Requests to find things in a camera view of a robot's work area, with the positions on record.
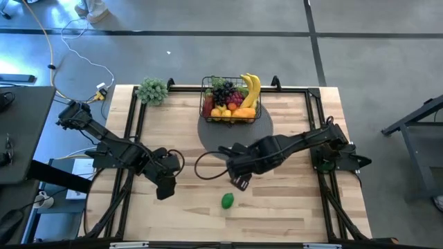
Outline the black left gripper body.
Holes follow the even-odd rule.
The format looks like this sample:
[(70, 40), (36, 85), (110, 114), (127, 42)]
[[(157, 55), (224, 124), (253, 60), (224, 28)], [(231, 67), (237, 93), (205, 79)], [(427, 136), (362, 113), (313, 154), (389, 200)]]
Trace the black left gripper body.
[(148, 151), (145, 177), (148, 179), (175, 178), (181, 171), (182, 166), (179, 157), (160, 147), (154, 151)]

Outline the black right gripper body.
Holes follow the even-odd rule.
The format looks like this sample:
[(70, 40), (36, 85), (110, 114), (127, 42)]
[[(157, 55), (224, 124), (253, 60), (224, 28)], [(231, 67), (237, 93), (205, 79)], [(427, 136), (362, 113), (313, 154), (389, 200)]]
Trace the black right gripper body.
[(226, 168), (229, 176), (245, 176), (249, 174), (262, 174), (263, 169), (256, 154), (250, 152), (247, 146), (234, 143), (232, 147), (218, 146), (218, 150), (228, 156)]

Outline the light red grape bunch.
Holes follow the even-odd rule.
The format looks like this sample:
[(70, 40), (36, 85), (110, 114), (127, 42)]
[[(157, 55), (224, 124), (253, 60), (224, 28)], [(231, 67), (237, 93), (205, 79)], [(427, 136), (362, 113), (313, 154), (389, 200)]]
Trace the light red grape bunch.
[(243, 100), (244, 96), (239, 91), (236, 91), (226, 98), (226, 104), (233, 103), (239, 107), (243, 103)]

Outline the red chili pepper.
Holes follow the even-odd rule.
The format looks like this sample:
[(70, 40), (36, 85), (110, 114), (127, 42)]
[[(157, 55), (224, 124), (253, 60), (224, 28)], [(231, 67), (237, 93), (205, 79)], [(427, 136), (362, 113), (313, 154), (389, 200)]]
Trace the red chili pepper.
[(210, 117), (211, 111), (214, 108), (214, 96), (212, 94), (206, 95), (204, 98), (204, 105), (202, 107), (202, 116), (204, 118)]

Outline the large yellow banana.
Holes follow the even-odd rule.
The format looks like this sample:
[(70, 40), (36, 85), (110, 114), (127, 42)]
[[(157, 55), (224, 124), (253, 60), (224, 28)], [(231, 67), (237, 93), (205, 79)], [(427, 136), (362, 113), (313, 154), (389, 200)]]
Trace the large yellow banana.
[(250, 75), (240, 75), (240, 77), (246, 82), (248, 87), (248, 95), (243, 100), (240, 108), (249, 108), (255, 99), (255, 81)]

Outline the black grape bunch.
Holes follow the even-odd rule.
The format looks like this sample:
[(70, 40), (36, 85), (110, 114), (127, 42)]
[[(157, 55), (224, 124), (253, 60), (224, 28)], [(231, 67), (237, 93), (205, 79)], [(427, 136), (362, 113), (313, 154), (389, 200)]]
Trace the black grape bunch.
[(226, 103), (226, 98), (234, 93), (233, 83), (226, 81), (224, 86), (221, 88), (213, 87), (213, 96), (215, 104), (218, 106), (223, 106)]

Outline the green lime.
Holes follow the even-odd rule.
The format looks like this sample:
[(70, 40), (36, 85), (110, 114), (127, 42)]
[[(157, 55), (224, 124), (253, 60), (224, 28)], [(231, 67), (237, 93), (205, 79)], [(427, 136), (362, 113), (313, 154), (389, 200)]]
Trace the green lime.
[(221, 198), (221, 207), (225, 210), (231, 208), (234, 203), (234, 200), (235, 198), (233, 193), (227, 193), (223, 195)]

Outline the round grey placemat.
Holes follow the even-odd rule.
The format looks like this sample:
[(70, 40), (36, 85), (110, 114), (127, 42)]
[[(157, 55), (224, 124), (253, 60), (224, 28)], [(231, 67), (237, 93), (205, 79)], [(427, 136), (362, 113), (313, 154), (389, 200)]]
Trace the round grey placemat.
[(273, 121), (269, 112), (262, 105), (260, 118), (252, 123), (207, 122), (203, 118), (199, 118), (197, 131), (205, 150), (216, 151), (219, 146), (231, 148), (236, 142), (249, 146), (265, 136), (273, 135)]

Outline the green potted plant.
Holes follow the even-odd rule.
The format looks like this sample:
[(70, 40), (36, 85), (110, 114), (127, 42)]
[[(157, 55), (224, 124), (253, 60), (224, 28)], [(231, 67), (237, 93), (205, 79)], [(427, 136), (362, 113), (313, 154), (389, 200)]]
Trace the green potted plant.
[(146, 77), (136, 90), (136, 95), (147, 106), (159, 106), (168, 97), (167, 84), (161, 79)]

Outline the white paper sheet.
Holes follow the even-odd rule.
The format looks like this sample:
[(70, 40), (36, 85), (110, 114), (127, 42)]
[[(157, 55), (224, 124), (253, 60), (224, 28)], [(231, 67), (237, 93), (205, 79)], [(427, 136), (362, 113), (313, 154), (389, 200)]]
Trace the white paper sheet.
[(66, 200), (77, 201), (85, 200), (87, 195), (87, 190), (90, 186), (90, 181), (92, 180), (96, 170), (93, 167), (93, 159), (88, 158), (77, 158), (73, 161), (72, 174), (82, 178), (79, 181), (79, 185), (73, 189), (68, 189), (66, 192)]

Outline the black metal beam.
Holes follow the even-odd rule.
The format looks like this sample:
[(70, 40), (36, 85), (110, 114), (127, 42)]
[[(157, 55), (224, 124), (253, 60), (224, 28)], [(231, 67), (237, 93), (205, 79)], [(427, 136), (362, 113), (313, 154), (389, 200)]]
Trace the black metal beam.
[(32, 160), (27, 173), (27, 178), (39, 180), (45, 183), (50, 183), (53, 185), (58, 185), (60, 187), (65, 187), (67, 189), (73, 189), (79, 185), (79, 181), (82, 180), (79, 176), (73, 175), (72, 173), (62, 171), (48, 164), (41, 163), (36, 160)]

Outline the white mug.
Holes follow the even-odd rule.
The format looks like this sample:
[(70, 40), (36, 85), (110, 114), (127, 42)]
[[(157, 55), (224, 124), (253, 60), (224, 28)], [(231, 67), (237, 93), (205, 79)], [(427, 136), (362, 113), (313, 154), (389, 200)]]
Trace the white mug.
[(45, 191), (40, 191), (35, 197), (33, 208), (49, 209), (54, 204), (54, 198), (49, 196)]

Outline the black side table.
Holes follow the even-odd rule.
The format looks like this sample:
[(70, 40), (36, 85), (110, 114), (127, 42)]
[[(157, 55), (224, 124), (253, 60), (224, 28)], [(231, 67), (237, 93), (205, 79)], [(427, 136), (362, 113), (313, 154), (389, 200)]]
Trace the black side table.
[(0, 88), (0, 96), (11, 101), (0, 111), (0, 155), (6, 152), (7, 140), (12, 144), (12, 162), (0, 166), (0, 185), (26, 179), (54, 95), (51, 86)]

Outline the person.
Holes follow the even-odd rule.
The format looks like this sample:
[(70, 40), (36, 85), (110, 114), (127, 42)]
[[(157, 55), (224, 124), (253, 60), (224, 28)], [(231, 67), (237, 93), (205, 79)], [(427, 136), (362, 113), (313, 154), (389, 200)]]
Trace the person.
[(103, 0), (78, 0), (74, 10), (79, 16), (86, 17), (90, 24), (102, 21), (109, 14), (109, 9)]

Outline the black flat strip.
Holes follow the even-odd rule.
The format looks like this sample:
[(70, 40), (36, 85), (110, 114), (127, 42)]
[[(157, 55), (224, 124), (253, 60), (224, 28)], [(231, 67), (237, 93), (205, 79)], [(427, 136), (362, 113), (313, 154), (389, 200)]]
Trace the black flat strip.
[(33, 83), (36, 77), (34, 75), (24, 74), (0, 74), (0, 81), (3, 82), (28, 82)]

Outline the silver metal bracket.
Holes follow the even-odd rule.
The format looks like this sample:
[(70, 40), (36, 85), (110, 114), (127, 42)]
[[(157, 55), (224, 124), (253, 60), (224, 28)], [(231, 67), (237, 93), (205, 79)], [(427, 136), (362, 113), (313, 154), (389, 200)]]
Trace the silver metal bracket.
[(110, 243), (109, 249), (141, 249), (149, 248), (148, 241), (122, 241)]
[(304, 243), (303, 249), (342, 249), (342, 245), (333, 243)]

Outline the black aluminium table frame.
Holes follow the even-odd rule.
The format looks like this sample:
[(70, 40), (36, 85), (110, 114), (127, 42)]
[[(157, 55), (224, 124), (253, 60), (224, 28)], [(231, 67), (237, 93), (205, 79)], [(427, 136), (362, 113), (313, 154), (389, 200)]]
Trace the black aluminium table frame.
[(132, 85), (115, 88), (107, 128), (117, 134), (129, 130), (153, 148), (175, 148), (185, 156), (186, 167), (174, 196), (164, 201), (156, 199), (147, 179), (135, 178), (128, 199), (118, 206), (100, 238), (148, 241), (148, 249), (283, 249), (303, 248), (304, 243), (341, 244), (342, 249), (393, 248), (380, 240), (328, 237), (327, 230), (340, 225), (335, 211), (320, 196), (308, 150), (259, 176), (257, 186), (236, 193), (234, 206), (223, 210), (220, 199), (233, 190), (228, 177), (205, 181), (193, 172), (204, 150), (197, 134), (201, 87), (175, 84), (161, 107), (136, 106), (139, 117), (127, 123), (133, 91)]

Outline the grey metal table frame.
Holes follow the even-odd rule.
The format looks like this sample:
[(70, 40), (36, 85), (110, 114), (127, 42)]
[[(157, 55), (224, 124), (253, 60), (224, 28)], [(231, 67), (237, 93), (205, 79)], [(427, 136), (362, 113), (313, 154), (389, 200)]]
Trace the grey metal table frame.
[(411, 200), (443, 196), (443, 187), (438, 186), (432, 172), (443, 170), (443, 121), (423, 121), (440, 110), (443, 95), (425, 101), (420, 108), (381, 130), (385, 136), (399, 131), (404, 139), (420, 185), (418, 192), (410, 195)]

